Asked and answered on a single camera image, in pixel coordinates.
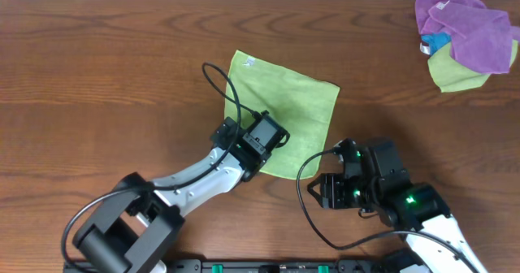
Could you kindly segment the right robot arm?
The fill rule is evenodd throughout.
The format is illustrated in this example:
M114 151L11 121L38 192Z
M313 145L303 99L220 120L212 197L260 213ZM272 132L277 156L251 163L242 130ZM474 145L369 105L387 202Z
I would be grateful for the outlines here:
M354 209L378 217L389 229L353 242L399 236L408 250L386 272L484 272L446 201L427 183L415 184L394 142L375 138L364 143L344 139L328 150L342 164L338 173L323 173L307 192L324 209Z

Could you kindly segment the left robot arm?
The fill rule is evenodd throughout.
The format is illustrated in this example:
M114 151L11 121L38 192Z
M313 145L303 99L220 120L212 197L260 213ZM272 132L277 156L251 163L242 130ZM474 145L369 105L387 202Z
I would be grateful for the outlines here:
M87 272L164 272L163 255L184 218L201 204L251 180L289 132L267 111L247 128L227 117L211 136L210 152L173 175L146 181L134 172L104 197L72 238Z

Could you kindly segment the green microfiber cloth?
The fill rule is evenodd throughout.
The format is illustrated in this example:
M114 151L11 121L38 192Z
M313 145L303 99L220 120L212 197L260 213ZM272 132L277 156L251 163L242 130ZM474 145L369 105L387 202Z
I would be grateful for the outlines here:
M237 51L229 78L240 103L270 116L290 138L272 152L261 172L295 180L302 163L324 150L340 87Z

